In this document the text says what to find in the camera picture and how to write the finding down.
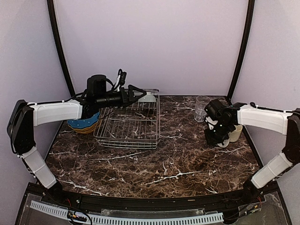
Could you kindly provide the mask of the white left gripper bracket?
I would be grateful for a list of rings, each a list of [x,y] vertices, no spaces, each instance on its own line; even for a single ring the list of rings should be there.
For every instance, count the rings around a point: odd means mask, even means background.
[[[121,68],[118,70],[117,80],[113,86],[114,91],[119,91],[121,87],[125,84],[127,72],[123,71]]]

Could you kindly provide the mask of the black frame post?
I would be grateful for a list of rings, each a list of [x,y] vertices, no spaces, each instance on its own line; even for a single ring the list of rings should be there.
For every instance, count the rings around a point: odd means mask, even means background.
[[[251,25],[252,25],[252,20],[253,20],[253,14],[254,14],[254,7],[255,7],[255,0],[249,0],[248,5],[247,5],[247,13],[246,13],[246,19],[245,19],[245,25],[244,25],[244,30],[243,30],[243,35],[242,35],[242,40],[240,44],[240,50],[239,54],[237,57],[237,62],[236,66],[234,69],[234,73],[232,76],[232,81],[227,93],[227,97],[229,100],[232,99],[233,94],[235,92],[237,82],[240,76],[240,71],[242,68],[242,64],[244,61],[247,45],[248,45],[248,39],[250,35],[250,30],[251,30]]]
[[[47,8],[48,8],[48,14],[49,14],[49,19],[50,19],[50,24],[52,28],[52,35],[54,38],[55,46],[56,46],[56,51],[57,55],[59,57],[60,61],[60,66],[63,72],[63,76],[67,85],[68,92],[70,96],[73,96],[75,94],[75,89],[71,81],[71,76],[69,73],[69,69],[67,66],[67,61],[65,58],[61,38],[60,38],[60,32],[59,32],[59,27],[58,27],[58,22],[57,22],[57,17],[56,17],[56,12],[55,12],[55,5],[53,0],[47,0]]]

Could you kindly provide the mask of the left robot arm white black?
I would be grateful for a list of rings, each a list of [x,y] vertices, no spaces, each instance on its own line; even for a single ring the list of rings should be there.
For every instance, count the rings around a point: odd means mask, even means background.
[[[63,204],[66,193],[45,162],[45,150],[50,148],[60,123],[89,119],[101,108],[130,106],[146,94],[145,90],[129,85],[113,91],[87,88],[81,96],[68,100],[34,103],[19,99],[7,125],[11,149],[48,190],[48,197],[55,204]]]

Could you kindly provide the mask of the cream ribbed cup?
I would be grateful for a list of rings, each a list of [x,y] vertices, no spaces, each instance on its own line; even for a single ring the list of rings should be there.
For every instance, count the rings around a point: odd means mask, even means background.
[[[229,133],[229,141],[231,143],[234,143],[236,141],[238,141],[239,137],[240,137],[240,134],[243,130],[243,126],[242,125],[235,125],[234,126],[235,129]]]

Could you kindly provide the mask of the blue dotted plate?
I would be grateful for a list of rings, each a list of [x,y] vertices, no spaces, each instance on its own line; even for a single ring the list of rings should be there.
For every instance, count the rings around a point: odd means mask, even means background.
[[[99,116],[100,112],[97,112],[92,117],[87,119],[67,120],[67,124],[74,129],[90,128],[97,123]]]

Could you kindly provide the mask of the black front rail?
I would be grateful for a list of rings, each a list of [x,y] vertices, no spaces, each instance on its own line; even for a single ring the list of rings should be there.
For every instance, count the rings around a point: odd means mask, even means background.
[[[259,201],[256,196],[245,197],[243,190],[180,198],[121,198],[80,194],[65,190],[59,190],[53,194],[50,191],[46,191],[41,185],[29,183],[25,192],[37,195],[47,203],[59,202],[76,209],[94,212],[102,209],[163,211],[191,210],[196,208],[204,208],[206,211],[231,211],[237,210],[239,206]]]

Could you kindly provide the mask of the left black frame post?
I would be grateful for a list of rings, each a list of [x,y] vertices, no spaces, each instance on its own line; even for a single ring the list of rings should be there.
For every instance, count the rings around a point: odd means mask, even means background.
[[[57,22],[57,17],[56,17],[56,12],[55,12],[55,5],[53,0],[47,0],[47,8],[48,8],[48,14],[49,14],[49,19],[50,19],[50,24],[52,28],[52,35],[54,38],[55,46],[56,46],[56,51],[57,55],[59,57],[60,61],[60,66],[63,72],[63,76],[67,85],[68,92],[70,96],[73,96],[75,94],[75,89],[71,81],[71,76],[69,73],[69,69],[67,66],[67,61],[65,58],[61,38],[60,38],[60,32],[59,32],[59,27],[58,27],[58,22]]]

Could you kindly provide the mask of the pale green bowl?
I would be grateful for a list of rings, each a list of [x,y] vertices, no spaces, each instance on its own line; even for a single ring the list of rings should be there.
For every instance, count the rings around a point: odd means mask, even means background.
[[[155,96],[151,92],[147,92],[145,96],[142,98],[138,99],[138,102],[142,103],[154,103],[156,102]]]

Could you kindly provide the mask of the white gripper bracket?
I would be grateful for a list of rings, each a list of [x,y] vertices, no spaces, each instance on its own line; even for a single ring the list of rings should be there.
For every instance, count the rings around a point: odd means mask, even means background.
[[[210,116],[206,116],[204,122],[207,124],[209,130],[215,132],[216,125],[218,123],[217,120],[213,120]]]
[[[123,71],[121,68],[118,70],[117,80],[113,86],[114,91],[119,91],[121,87],[125,84],[127,72]]]

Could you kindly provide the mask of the wire metal dish rack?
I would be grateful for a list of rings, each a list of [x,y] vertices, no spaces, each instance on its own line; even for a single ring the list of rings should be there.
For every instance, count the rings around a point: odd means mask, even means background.
[[[127,108],[102,108],[94,131],[103,147],[121,149],[156,149],[160,138],[160,95],[158,89],[147,89],[154,103],[136,102]]]

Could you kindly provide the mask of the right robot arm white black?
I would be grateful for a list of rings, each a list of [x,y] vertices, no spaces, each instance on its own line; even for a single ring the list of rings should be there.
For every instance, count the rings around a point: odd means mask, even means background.
[[[255,172],[244,183],[239,199],[250,203],[257,196],[257,190],[279,178],[300,162],[300,111],[279,110],[258,106],[254,103],[235,103],[226,106],[219,100],[210,101],[204,108],[207,129],[206,142],[225,148],[230,142],[230,133],[238,125],[268,130],[285,137],[283,149],[264,167]]]

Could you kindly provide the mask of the white saucer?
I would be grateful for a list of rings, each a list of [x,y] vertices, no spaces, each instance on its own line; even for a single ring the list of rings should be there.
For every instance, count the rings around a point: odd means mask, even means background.
[[[220,148],[226,148],[230,143],[230,139],[223,140],[221,143],[217,143],[216,146]]]

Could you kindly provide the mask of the clear glass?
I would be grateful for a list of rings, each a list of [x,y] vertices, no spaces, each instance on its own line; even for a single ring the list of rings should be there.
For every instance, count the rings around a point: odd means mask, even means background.
[[[203,122],[207,113],[205,112],[206,105],[211,101],[208,96],[197,96],[195,103],[194,119],[197,122]]]

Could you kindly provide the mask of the yellow dotted scalloped plate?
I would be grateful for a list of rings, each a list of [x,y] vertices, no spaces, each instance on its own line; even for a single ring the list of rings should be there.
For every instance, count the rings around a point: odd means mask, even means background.
[[[73,129],[76,133],[79,133],[79,134],[91,134],[91,133],[93,133],[97,128],[100,127],[101,123],[102,123],[102,122],[97,121],[97,123],[94,124],[92,127],[90,127],[90,128],[85,128],[85,129],[74,129],[74,128],[71,128],[69,125],[68,125],[68,126],[69,126],[71,129]]]

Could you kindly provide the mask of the right black frame post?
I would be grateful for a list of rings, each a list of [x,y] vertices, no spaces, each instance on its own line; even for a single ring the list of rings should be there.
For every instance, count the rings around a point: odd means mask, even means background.
[[[236,66],[234,69],[234,73],[232,76],[232,81],[227,93],[227,97],[229,100],[232,99],[233,94],[235,92],[237,82],[240,76],[240,71],[242,68],[242,64],[244,61],[247,45],[248,45],[248,39],[250,35],[250,30],[251,30],[251,25],[252,25],[252,20],[253,20],[253,14],[254,14],[254,7],[255,7],[255,0],[249,0],[248,5],[247,5],[247,13],[246,13],[246,19],[245,19],[245,25],[244,25],[244,30],[243,30],[243,35],[242,35],[242,40],[240,44],[240,50],[239,54],[237,57],[237,62]]]

